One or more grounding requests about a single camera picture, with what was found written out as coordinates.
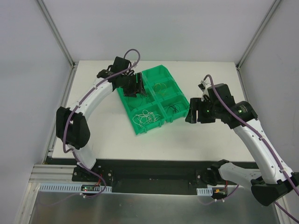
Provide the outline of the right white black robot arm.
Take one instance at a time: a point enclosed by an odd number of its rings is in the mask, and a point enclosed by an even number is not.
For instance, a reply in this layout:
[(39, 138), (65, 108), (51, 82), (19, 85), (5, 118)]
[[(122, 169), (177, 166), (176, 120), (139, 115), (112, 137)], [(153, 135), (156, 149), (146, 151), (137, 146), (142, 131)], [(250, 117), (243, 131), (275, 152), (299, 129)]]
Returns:
[(251, 191), (254, 198), (268, 206), (299, 186), (299, 174), (282, 161), (265, 135), (258, 116), (247, 101), (236, 103), (226, 84), (198, 85), (203, 94), (191, 98), (186, 122), (227, 124), (243, 141), (257, 169), (241, 168), (225, 159), (201, 174), (202, 181), (215, 186), (231, 181)]

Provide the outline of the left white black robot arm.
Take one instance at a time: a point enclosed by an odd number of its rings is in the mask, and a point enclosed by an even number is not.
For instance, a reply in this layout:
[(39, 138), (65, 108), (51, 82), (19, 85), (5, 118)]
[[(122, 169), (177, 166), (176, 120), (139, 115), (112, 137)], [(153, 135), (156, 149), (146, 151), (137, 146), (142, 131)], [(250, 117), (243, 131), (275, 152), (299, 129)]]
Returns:
[(114, 63), (101, 70), (93, 86), (69, 107), (59, 107), (56, 112), (56, 136), (63, 143), (63, 152), (72, 152), (77, 164), (84, 168), (83, 177), (93, 182), (99, 176), (94, 167), (96, 158), (89, 144), (88, 119), (100, 102), (114, 90), (121, 88), (125, 97), (146, 96), (142, 74), (135, 73), (134, 64), (117, 56)]

